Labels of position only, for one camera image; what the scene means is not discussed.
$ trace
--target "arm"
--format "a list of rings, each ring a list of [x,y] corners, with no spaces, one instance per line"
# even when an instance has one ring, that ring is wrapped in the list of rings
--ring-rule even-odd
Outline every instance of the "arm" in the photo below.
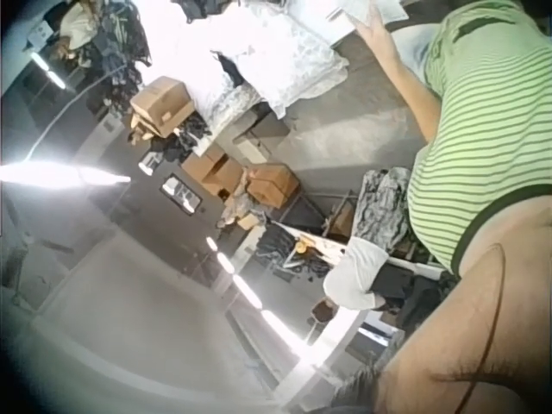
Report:
[[[234,190],[234,194],[232,194],[234,197],[241,196],[244,192],[246,192],[249,184],[249,169],[247,167],[243,167],[243,172],[241,173],[240,178],[240,184],[236,187]]]
[[[402,63],[395,42],[373,2],[370,5],[369,27],[353,18],[351,20],[359,36],[372,49],[387,77],[414,113],[423,137],[430,142],[436,136],[441,117],[441,102]]]
[[[441,101],[400,60],[381,66],[414,114],[423,138],[431,142],[441,119]]]

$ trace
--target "striped shirt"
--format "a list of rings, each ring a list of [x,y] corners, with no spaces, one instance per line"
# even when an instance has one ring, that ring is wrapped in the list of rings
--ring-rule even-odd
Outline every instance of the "striped shirt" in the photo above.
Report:
[[[552,194],[552,42],[515,3],[471,3],[442,23],[425,75],[442,115],[412,174],[411,225],[458,273],[488,218]]]

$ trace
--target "hair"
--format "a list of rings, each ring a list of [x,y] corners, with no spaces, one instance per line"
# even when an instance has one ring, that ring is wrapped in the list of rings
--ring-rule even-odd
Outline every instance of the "hair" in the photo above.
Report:
[[[327,323],[331,321],[336,314],[335,309],[326,303],[326,299],[322,299],[315,304],[310,313],[318,323]]]

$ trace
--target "white cloth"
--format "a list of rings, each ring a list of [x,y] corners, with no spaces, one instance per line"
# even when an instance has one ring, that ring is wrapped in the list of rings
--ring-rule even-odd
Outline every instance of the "white cloth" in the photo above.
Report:
[[[60,36],[70,39],[69,49],[75,50],[91,41],[97,34],[97,24],[80,3],[72,6],[61,20]]]
[[[418,24],[391,33],[400,59],[424,84],[427,84],[425,62],[428,59],[430,43],[440,26],[437,23]]]
[[[343,258],[324,279],[326,296],[352,311],[379,308],[386,301],[370,288],[388,257],[385,250],[370,241],[351,237]]]

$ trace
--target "concrete floor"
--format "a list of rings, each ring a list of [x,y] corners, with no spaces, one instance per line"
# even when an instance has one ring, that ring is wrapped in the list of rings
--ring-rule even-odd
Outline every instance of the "concrete floor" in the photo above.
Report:
[[[273,152],[305,190],[358,191],[369,168],[412,166],[423,138],[372,52],[352,34],[336,49],[350,62],[345,82],[287,111],[292,132]]]

